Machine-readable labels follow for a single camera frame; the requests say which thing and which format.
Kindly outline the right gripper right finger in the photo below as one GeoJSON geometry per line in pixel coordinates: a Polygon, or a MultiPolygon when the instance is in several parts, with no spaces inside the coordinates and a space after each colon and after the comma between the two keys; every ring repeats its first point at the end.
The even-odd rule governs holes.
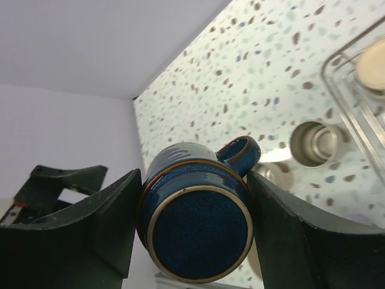
{"type": "Polygon", "coordinates": [[[384,230],[247,175],[265,288],[384,288],[384,230]]]}

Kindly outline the steel tumbler cork band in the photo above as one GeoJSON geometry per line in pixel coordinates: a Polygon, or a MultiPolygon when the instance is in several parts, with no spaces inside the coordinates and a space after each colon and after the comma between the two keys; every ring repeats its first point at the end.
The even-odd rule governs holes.
{"type": "Polygon", "coordinates": [[[384,38],[368,46],[359,55],[356,74],[370,98],[384,103],[384,38]]]}

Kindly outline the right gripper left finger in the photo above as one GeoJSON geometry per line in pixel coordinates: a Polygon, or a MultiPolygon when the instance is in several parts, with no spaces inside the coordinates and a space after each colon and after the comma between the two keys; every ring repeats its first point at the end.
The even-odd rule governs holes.
{"type": "Polygon", "coordinates": [[[134,169],[89,197],[63,190],[71,206],[30,224],[1,225],[1,287],[121,288],[140,190],[134,169]]]}

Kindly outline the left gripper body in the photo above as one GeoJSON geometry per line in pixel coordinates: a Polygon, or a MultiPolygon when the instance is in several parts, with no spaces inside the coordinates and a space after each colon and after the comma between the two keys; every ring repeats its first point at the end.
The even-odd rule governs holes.
{"type": "Polygon", "coordinates": [[[83,197],[97,193],[108,168],[93,166],[84,169],[62,170],[38,165],[22,188],[1,213],[1,225],[30,224],[35,220],[71,206],[60,200],[63,190],[71,190],[83,197]]]}

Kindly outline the dark blue ceramic mug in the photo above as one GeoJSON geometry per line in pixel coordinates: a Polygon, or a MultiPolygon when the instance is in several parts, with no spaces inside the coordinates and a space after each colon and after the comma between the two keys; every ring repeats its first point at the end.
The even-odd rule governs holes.
{"type": "Polygon", "coordinates": [[[207,284],[243,262],[254,237],[244,177],[260,156],[257,142],[244,135],[217,152],[176,143],[153,159],[136,227],[161,272],[187,284],[207,284]]]}

